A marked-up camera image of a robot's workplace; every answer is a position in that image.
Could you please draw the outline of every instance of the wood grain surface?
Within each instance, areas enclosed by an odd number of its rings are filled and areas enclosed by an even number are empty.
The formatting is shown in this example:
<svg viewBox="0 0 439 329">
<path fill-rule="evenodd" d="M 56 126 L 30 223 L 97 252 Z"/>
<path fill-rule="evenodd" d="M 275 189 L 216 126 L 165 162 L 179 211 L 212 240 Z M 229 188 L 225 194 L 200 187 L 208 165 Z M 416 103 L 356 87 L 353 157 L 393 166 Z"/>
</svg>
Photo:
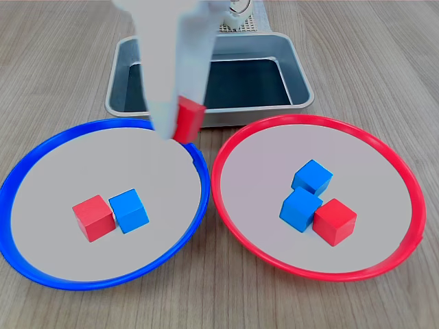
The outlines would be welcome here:
<svg viewBox="0 0 439 329">
<path fill-rule="evenodd" d="M 365 282 L 302 279 L 244 249 L 211 202 L 176 256 L 113 289 L 48 289 L 1 258 L 0 328 L 439 328 L 439 2 L 266 7 L 316 93 L 305 112 L 368 130 L 416 174 L 427 227 L 411 258 Z M 115 45 L 133 33 L 130 17 L 107 1 L 0 2 L 1 181 L 45 139 L 110 117 L 104 98 Z M 209 169 L 234 131 L 200 134 Z"/>
</svg>

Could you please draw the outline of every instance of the stacked blue cubes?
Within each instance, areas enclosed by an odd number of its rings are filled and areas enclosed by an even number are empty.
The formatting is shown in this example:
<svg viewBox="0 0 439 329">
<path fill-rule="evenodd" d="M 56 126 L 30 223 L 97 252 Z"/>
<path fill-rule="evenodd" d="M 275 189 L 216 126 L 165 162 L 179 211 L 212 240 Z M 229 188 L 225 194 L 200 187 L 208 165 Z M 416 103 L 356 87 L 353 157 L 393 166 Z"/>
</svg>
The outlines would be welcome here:
<svg viewBox="0 0 439 329">
<path fill-rule="evenodd" d="M 314 212 L 322 206 L 319 196 L 327 189 L 333 174 L 310 160 L 294 175 L 293 193 L 283 202 L 280 218 L 299 232 L 312 223 Z"/>
<path fill-rule="evenodd" d="M 136 190 L 132 189 L 108 200 L 124 234 L 148 224 L 150 220 Z"/>
</svg>

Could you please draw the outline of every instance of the white device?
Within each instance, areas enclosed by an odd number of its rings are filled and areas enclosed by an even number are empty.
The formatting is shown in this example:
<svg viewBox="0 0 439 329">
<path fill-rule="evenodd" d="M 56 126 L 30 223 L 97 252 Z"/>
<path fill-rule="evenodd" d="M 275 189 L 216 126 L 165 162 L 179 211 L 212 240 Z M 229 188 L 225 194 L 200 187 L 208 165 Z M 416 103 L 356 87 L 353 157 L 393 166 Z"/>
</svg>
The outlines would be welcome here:
<svg viewBox="0 0 439 329">
<path fill-rule="evenodd" d="M 215 39 L 230 0 L 113 0 L 131 13 L 145 104 L 156 132 L 173 137 L 178 96 L 204 103 Z"/>
<path fill-rule="evenodd" d="M 253 14 L 253 2 L 254 0 L 231 0 L 224 24 L 231 29 L 239 29 Z"/>
</svg>

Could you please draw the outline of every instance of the gray container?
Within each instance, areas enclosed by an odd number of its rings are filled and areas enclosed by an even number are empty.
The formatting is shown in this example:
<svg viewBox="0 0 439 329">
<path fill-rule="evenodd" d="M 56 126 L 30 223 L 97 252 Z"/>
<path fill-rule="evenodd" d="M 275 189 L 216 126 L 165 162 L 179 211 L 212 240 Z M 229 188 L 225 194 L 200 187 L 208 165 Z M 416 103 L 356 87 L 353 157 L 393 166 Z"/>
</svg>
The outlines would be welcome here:
<svg viewBox="0 0 439 329">
<path fill-rule="evenodd" d="M 137 37 L 117 44 L 105 107 L 115 117 L 149 118 L 140 85 Z M 314 93 L 291 40 L 274 32 L 219 34 L 203 127 L 247 125 L 311 105 Z"/>
</svg>

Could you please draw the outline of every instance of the red cube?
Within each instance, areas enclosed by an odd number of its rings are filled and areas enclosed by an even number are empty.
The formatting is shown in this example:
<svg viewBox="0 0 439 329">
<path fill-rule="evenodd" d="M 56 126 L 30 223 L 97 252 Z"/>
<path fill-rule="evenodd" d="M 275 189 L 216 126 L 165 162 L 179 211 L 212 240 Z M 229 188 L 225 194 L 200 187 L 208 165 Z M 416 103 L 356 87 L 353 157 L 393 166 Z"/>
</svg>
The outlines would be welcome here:
<svg viewBox="0 0 439 329">
<path fill-rule="evenodd" d="M 73 207 L 81 231 L 93 242 L 116 228 L 111 208 L 96 195 Z"/>
<path fill-rule="evenodd" d="M 314 213 L 313 230 L 335 247 L 354 232 L 356 219 L 355 212 L 332 199 Z"/>
<path fill-rule="evenodd" d="M 177 129 L 173 139 L 182 144 L 193 142 L 203 123 L 205 110 L 205 106 L 179 96 Z"/>
</svg>

